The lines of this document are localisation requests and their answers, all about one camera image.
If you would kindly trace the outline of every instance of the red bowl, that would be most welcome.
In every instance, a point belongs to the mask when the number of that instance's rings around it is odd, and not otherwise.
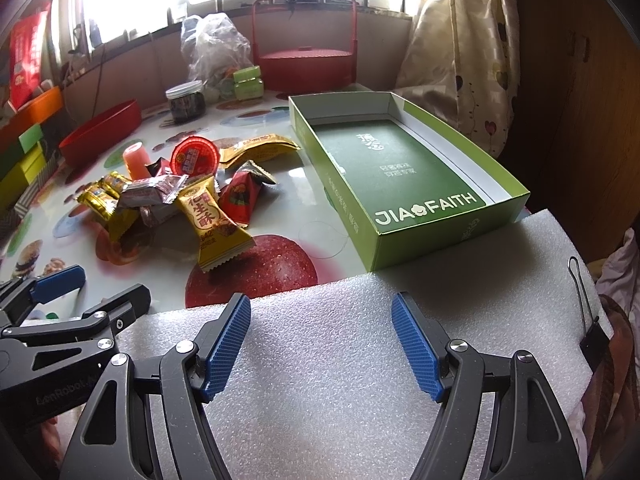
[[[142,122],[136,100],[126,101],[85,122],[60,142],[66,163],[79,168],[128,137]]]

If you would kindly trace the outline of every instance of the white foam sheet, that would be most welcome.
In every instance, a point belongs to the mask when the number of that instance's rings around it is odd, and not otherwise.
[[[478,351],[532,351],[568,415],[591,377],[566,270],[574,254],[552,215],[540,212],[403,266],[252,300],[228,385],[206,407],[232,477],[409,478],[439,406],[418,388],[392,327],[390,303],[400,290]],[[162,354],[221,311],[145,316],[118,336],[120,350],[134,359]],[[484,460],[492,402],[482,402],[469,479]],[[153,407],[162,471],[174,479],[159,399]]]

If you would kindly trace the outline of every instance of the red basket handle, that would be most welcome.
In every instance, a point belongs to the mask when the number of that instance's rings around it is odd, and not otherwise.
[[[254,64],[259,64],[260,56],[258,54],[258,40],[255,35],[255,9],[261,2],[269,2],[270,0],[255,0],[251,8],[251,30],[253,35],[252,50],[254,51]],[[350,54],[357,54],[358,51],[358,39],[357,39],[357,27],[358,17],[356,13],[356,0],[351,1],[351,52]]]

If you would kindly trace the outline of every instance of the candy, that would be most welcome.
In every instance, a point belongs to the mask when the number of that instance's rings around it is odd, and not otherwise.
[[[122,160],[124,160],[132,180],[142,180],[151,176],[146,168],[147,164],[151,164],[151,159],[142,142],[136,142],[128,146],[122,153]]]
[[[242,140],[230,148],[220,150],[220,167],[225,169],[232,168],[250,159],[262,162],[299,149],[300,147],[293,140],[287,139],[287,137],[267,134],[249,140]]]
[[[200,237],[198,264],[203,272],[255,245],[251,235],[219,208],[210,191],[212,181],[209,177],[187,186],[176,201]]]
[[[145,226],[158,227],[179,212],[175,204],[145,205],[140,208],[140,218]]]
[[[119,198],[124,189],[131,184],[131,179],[119,174],[117,171],[111,171],[98,181],[98,185],[103,188],[114,198]]]
[[[262,184],[277,184],[276,180],[254,161],[246,161],[220,194],[218,205],[239,226],[247,227]]]
[[[148,169],[151,176],[160,176],[163,174],[173,173],[173,171],[171,171],[171,163],[162,156],[155,162],[148,164],[146,168]]]
[[[140,216],[133,209],[116,211],[118,200],[108,194],[97,182],[87,187],[76,200],[92,209],[104,221],[112,242],[119,240]]]
[[[186,188],[187,186],[194,186],[195,184],[199,184],[200,182],[205,183],[207,189],[213,196],[213,199],[217,202],[218,198],[220,197],[220,186],[218,185],[218,181],[213,175],[190,176],[182,186],[182,189]]]
[[[204,137],[187,137],[171,154],[171,170],[175,174],[216,173],[220,161],[218,147]]]
[[[184,187],[188,175],[164,174],[135,180],[121,193],[119,207],[170,204]]]

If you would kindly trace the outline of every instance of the curtain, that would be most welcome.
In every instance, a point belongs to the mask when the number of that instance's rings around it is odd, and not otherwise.
[[[50,40],[58,67],[71,59],[69,51],[86,51],[82,22],[82,0],[52,0]]]
[[[396,92],[498,156],[520,81],[516,0],[420,0]]]

